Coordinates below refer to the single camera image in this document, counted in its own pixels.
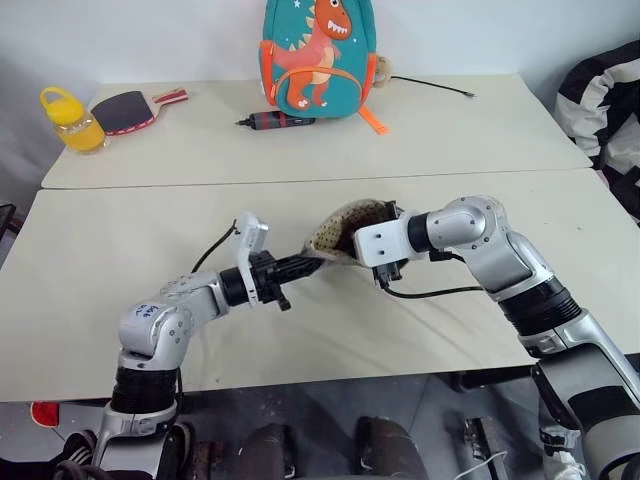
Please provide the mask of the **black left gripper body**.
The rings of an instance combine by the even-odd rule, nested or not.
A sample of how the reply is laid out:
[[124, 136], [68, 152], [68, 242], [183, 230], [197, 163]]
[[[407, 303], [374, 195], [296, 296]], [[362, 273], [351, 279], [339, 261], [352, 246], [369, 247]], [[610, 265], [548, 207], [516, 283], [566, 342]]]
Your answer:
[[249, 263], [259, 301], [263, 304], [276, 302], [281, 311], [290, 310], [291, 303], [281, 289], [290, 259], [276, 259], [269, 251], [261, 251], [251, 254]]

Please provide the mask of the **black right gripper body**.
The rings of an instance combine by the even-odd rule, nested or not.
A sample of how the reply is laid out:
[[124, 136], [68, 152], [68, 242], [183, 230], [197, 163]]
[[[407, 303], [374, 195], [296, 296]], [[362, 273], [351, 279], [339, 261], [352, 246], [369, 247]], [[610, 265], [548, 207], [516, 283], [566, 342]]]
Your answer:
[[[396, 220], [399, 218], [403, 209], [397, 206], [395, 200], [384, 203], [387, 220]], [[382, 288], [386, 289], [393, 281], [402, 279], [401, 270], [409, 263], [408, 259], [401, 259], [391, 263], [383, 264], [372, 269], [375, 282]]]

